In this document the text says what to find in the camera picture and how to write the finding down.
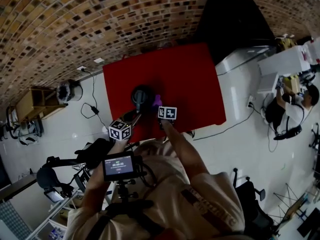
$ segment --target brick wall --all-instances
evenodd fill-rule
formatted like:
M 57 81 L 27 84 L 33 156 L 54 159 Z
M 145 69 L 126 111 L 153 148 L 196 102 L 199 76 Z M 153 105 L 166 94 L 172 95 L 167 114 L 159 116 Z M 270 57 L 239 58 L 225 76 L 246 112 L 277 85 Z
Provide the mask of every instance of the brick wall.
M 255 0 L 275 35 L 320 34 L 320 0 Z M 206 0 L 0 0 L 0 109 L 31 86 L 193 35 Z

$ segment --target black hair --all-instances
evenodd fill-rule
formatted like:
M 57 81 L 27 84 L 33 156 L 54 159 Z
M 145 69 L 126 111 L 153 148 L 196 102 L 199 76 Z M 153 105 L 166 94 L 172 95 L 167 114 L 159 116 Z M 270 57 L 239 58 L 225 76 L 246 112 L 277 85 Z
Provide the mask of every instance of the black hair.
M 319 101 L 319 90 L 313 84 L 306 87 L 311 96 L 311 105 L 314 106 Z

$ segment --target phone screen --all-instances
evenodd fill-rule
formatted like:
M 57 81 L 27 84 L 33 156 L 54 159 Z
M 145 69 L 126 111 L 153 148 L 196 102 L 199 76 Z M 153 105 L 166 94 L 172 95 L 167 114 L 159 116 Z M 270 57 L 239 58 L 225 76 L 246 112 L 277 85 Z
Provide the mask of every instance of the phone screen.
M 104 160 L 104 166 L 106 175 L 133 173 L 134 171 L 130 155 L 106 159 Z

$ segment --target white marker cube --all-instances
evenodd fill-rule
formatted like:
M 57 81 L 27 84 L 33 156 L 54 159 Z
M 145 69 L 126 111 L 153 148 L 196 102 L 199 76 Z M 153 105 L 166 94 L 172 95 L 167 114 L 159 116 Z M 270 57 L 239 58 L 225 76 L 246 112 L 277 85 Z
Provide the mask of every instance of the white marker cube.
M 122 121 L 113 121 L 109 126 L 109 137 L 118 141 L 131 136 L 131 126 Z
M 158 118 L 176 120 L 177 108 L 172 106 L 159 106 Z

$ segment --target seated person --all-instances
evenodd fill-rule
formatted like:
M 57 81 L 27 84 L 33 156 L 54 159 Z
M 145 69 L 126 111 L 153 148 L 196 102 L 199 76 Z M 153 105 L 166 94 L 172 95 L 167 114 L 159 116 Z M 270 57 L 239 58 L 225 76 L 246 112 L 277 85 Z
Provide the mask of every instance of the seated person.
M 245 229 L 243 210 L 236 191 L 225 172 L 210 175 L 196 149 L 167 120 L 161 121 L 168 141 L 150 140 L 140 145 L 140 155 L 157 178 L 153 188 L 141 179 L 128 185 L 140 199 L 154 205 L 143 213 L 164 230 L 151 235 L 134 218 L 117 215 L 103 223 L 101 211 L 110 182 L 104 182 L 102 163 L 88 181 L 81 208 L 68 215 L 65 240 L 250 240 Z M 109 154 L 124 151 L 127 140 L 117 141 Z M 151 176 L 145 177 L 148 183 Z M 119 203 L 117 190 L 112 203 Z
M 299 126 L 308 116 L 312 106 L 319 101 L 319 90 L 314 85 L 307 86 L 307 91 L 301 97 L 287 86 L 277 88 L 276 98 L 265 110 L 266 121 L 273 126 L 278 134 L 285 134 L 287 130 Z

